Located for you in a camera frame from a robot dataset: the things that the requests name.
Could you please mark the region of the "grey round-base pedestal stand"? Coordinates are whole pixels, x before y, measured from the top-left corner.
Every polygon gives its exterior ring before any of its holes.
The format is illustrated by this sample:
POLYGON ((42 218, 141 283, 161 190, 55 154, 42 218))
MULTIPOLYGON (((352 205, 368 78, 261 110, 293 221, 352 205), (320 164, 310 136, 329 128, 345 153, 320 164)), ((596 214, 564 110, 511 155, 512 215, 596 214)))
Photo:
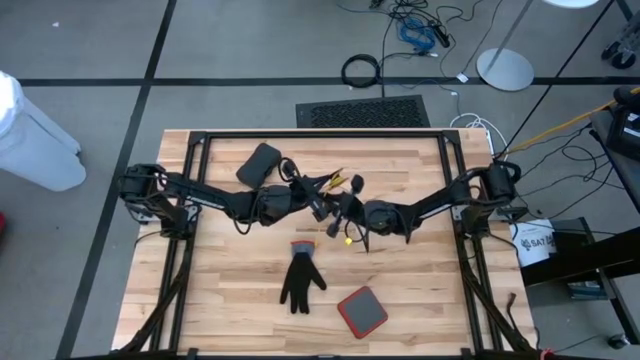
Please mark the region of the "grey round-base pedestal stand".
MULTIPOLYGON (((476 60, 479 77, 489 86, 506 92, 529 87, 534 80, 532 64, 523 55, 507 48, 513 34, 535 0, 526 0, 500 45, 484 51, 476 60)), ((578 10, 591 7, 599 0, 541 0, 551 6, 578 10)))

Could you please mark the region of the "black power strip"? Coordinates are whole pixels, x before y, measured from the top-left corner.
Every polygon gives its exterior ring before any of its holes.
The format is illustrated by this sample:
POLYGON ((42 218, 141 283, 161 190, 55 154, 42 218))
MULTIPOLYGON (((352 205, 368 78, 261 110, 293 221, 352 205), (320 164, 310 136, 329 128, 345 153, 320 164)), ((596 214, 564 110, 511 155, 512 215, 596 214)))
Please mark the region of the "black power strip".
POLYGON ((451 46, 451 41, 449 40, 449 36, 446 32, 445 26, 437 20, 431 20, 429 22, 431 29, 433 30, 435 37, 441 44, 443 48, 449 48, 451 46))

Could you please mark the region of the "black electronics box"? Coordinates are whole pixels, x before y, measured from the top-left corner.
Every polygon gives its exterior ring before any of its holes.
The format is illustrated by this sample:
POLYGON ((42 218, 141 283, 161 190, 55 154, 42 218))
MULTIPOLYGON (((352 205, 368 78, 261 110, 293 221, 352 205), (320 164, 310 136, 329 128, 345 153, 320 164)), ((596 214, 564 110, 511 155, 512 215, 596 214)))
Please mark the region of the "black electronics box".
POLYGON ((608 146, 640 161, 640 93, 634 93, 631 87, 619 87, 614 91, 614 100, 617 105, 613 110, 608 146))

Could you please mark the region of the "red square box grey lid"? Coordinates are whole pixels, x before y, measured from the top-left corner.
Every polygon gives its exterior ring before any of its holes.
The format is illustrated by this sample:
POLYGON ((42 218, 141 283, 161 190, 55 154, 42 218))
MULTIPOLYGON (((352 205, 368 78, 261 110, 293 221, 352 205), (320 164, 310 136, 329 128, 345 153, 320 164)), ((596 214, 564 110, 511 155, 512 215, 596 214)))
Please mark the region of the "red square box grey lid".
POLYGON ((388 314, 372 289, 363 286, 337 305, 356 339, 363 339, 388 320, 388 314))

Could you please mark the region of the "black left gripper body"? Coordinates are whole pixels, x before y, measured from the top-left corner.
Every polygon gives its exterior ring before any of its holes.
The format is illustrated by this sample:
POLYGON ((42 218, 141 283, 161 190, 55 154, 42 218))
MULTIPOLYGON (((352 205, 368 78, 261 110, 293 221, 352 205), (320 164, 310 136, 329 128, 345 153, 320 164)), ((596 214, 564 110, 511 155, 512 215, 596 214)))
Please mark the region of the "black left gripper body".
POLYGON ((295 162, 284 157, 278 164, 278 173, 286 185, 270 185, 259 194, 259 213, 261 221, 275 223, 289 214, 310 208, 313 217, 321 222, 328 217, 324 202, 311 202, 310 192, 320 191, 312 186, 303 176, 295 162))

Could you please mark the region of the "black equipment cart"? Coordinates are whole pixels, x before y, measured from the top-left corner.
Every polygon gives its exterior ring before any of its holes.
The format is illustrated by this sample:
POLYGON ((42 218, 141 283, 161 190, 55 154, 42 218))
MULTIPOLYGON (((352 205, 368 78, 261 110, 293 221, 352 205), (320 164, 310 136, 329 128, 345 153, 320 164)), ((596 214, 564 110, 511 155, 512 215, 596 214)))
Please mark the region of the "black equipment cart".
MULTIPOLYGON (((618 173, 634 207, 640 213, 640 161, 627 158, 608 146, 613 122, 610 106, 595 113, 591 121, 595 137, 618 173)), ((589 230, 562 229, 556 232, 559 253, 523 269, 527 285, 563 280, 568 283, 598 281, 605 291, 623 328, 621 335, 608 340, 612 348, 640 345, 638 326, 614 283, 616 278, 640 275, 640 226, 596 242, 589 230)))

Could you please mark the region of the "black metal table frame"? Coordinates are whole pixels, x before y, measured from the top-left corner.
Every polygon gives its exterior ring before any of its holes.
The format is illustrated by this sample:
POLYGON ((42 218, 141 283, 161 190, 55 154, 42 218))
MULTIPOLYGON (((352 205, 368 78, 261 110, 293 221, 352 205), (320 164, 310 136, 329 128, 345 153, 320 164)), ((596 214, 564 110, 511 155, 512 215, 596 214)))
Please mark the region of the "black metal table frame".
MULTIPOLYGON (((168 172, 236 193, 254 190, 236 177, 260 143, 291 158, 303 175, 341 169, 347 178, 328 193, 413 204, 462 172, 487 167, 484 135, 457 129, 293 129, 283 131, 168 131, 168 172)), ((117 360, 541 360, 541 353, 495 303, 482 239, 455 207, 424 220, 409 241, 346 226, 326 234, 334 220, 317 222, 310 208, 264 227, 235 227, 224 212, 187 209, 195 232, 165 237, 153 214, 135 247, 114 339, 117 360), (353 240, 345 244, 345 238, 353 240), (279 302, 292 260, 291 243, 312 241, 313 262, 327 284, 308 290, 309 314, 279 302), (356 339, 337 305, 368 286, 388 320, 356 339)))

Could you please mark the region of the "white plastic bin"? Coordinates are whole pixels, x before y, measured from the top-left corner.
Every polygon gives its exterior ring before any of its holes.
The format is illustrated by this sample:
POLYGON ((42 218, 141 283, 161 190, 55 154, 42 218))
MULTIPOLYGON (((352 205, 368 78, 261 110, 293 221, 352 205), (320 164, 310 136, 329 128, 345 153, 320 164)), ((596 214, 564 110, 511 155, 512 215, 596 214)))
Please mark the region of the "white plastic bin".
POLYGON ((34 105, 18 80, 0 71, 0 169, 62 192, 82 184, 81 146, 34 105))

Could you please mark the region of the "black caster chair base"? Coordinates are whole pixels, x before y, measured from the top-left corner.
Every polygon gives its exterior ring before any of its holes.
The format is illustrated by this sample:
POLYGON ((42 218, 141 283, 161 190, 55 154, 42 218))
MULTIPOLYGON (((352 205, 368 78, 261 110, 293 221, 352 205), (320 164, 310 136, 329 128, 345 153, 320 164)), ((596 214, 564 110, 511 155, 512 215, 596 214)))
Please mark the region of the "black caster chair base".
POLYGON ((608 61, 616 69, 628 69, 635 64, 636 51, 639 49, 640 22, 630 22, 604 48, 601 59, 608 61))

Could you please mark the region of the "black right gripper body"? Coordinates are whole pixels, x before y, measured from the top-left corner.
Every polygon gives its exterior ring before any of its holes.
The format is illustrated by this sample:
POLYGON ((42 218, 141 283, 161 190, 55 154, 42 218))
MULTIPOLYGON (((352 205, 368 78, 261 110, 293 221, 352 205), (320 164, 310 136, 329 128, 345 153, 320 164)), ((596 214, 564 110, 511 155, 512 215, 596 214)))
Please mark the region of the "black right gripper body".
POLYGON ((349 192, 350 199, 340 203, 331 203, 331 212, 334 220, 327 228, 327 235, 335 237, 340 229, 341 222, 344 218, 354 222, 362 213, 363 204, 357 198, 357 195, 364 187, 364 179, 360 175, 354 175, 351 180, 351 190, 349 192))

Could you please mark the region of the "black floor vent grate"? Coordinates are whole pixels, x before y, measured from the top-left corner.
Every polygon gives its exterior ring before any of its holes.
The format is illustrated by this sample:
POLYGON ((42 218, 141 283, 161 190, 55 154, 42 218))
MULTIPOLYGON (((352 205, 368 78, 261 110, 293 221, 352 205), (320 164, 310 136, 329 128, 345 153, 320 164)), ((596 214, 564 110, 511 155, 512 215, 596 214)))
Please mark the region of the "black floor vent grate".
POLYGON ((302 103, 298 128, 429 128, 421 95, 302 103))

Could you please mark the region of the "black glove grey red cuff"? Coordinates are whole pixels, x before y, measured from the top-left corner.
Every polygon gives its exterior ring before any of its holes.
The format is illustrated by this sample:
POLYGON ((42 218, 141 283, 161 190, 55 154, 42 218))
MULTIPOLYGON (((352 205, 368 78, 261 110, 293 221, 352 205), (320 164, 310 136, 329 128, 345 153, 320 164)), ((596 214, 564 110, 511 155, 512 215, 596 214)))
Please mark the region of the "black glove grey red cuff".
POLYGON ((316 245, 312 241, 294 241, 291 243, 292 260, 281 289, 279 302, 289 301, 292 314, 309 314, 308 290, 314 283, 320 290, 327 284, 313 262, 316 245))

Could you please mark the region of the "black zippered case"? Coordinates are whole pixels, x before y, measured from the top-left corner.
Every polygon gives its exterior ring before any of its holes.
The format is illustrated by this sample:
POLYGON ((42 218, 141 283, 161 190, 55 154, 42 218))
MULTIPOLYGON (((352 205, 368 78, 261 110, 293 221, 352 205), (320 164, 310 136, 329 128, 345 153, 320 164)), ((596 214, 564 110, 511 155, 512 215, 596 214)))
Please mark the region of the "black zippered case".
POLYGON ((237 170, 238 180, 252 188, 260 188, 282 158, 281 152, 267 143, 260 143, 249 159, 237 170))

